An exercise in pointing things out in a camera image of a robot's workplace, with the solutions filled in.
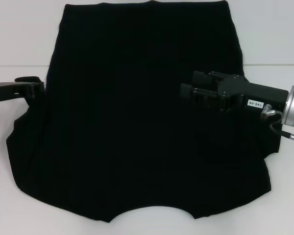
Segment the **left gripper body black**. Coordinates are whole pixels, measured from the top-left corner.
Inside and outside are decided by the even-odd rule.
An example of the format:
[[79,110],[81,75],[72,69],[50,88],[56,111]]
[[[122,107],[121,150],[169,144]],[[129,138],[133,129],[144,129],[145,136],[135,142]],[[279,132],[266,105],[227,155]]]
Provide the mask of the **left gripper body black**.
[[3,82],[0,83],[0,102],[18,98],[15,94],[16,83]]

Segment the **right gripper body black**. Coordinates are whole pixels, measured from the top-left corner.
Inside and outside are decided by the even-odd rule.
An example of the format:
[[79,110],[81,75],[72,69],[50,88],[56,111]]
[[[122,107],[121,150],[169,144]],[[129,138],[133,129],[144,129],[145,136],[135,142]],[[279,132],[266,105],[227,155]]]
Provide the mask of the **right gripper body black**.
[[284,111],[289,92],[230,75],[218,83],[217,94],[221,112],[239,110],[261,114],[269,110]]

